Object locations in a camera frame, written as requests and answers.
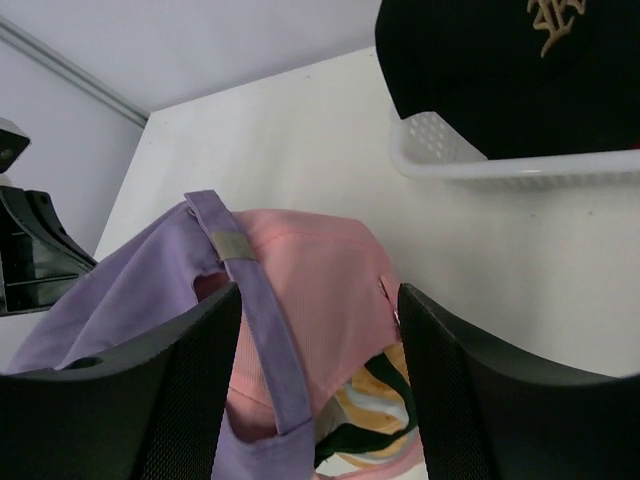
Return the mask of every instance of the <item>purple garment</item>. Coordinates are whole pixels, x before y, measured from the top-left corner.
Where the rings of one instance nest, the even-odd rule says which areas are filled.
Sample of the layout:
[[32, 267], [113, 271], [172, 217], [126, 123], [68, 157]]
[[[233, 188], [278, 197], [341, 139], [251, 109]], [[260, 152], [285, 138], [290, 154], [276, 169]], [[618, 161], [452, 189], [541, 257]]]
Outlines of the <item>purple garment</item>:
[[303, 370], [264, 270], [248, 259], [218, 261], [213, 232], [242, 226], [212, 191], [185, 195], [100, 262], [40, 322], [8, 373], [62, 368], [140, 335], [197, 304], [193, 281], [226, 271], [238, 283], [276, 417], [277, 435], [245, 443], [225, 413], [213, 480], [309, 480], [314, 424]]

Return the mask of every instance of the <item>table surface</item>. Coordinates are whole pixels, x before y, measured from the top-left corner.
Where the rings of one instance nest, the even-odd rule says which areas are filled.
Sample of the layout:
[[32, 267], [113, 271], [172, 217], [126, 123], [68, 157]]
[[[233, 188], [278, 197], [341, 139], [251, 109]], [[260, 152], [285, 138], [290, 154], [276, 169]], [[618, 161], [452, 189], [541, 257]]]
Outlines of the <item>table surface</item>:
[[155, 112], [97, 258], [187, 191], [354, 217], [403, 281], [468, 321], [562, 363], [639, 371], [640, 189], [409, 180], [389, 162], [390, 115], [373, 49]]

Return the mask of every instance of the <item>gray wall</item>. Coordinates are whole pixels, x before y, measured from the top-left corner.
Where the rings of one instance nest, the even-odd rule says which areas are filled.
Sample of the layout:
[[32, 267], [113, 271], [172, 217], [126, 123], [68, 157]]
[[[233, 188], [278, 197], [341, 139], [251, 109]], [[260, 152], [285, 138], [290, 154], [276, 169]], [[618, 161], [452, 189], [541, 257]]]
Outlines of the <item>gray wall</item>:
[[[93, 254], [142, 129], [0, 42], [0, 116], [32, 145], [8, 172], [48, 192], [67, 232]], [[37, 322], [0, 318], [0, 371]]]
[[380, 0], [0, 0], [149, 111], [373, 45]]

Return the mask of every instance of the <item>laundry basket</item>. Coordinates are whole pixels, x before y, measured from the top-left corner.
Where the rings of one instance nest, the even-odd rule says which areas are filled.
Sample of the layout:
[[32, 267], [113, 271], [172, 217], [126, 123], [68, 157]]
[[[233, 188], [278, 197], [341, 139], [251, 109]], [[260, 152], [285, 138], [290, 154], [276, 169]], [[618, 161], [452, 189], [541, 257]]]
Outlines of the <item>laundry basket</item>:
[[391, 115], [391, 161], [406, 177], [516, 187], [640, 180], [640, 150], [488, 161], [435, 112]]

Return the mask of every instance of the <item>gold embroidered logo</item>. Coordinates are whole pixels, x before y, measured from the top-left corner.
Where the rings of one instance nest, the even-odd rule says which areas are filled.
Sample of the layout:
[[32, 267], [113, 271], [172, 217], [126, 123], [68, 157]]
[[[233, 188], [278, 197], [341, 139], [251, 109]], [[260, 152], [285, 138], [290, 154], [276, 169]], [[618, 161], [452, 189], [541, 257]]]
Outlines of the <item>gold embroidered logo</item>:
[[584, 15], [587, 0], [529, 0], [527, 12], [531, 13], [535, 6], [538, 7], [536, 18], [533, 20], [534, 30], [548, 30], [549, 38], [542, 46], [540, 57], [544, 58], [549, 49], [563, 36], [571, 32], [571, 27], [576, 17], [574, 15], [565, 20], [567, 7], [580, 15]]

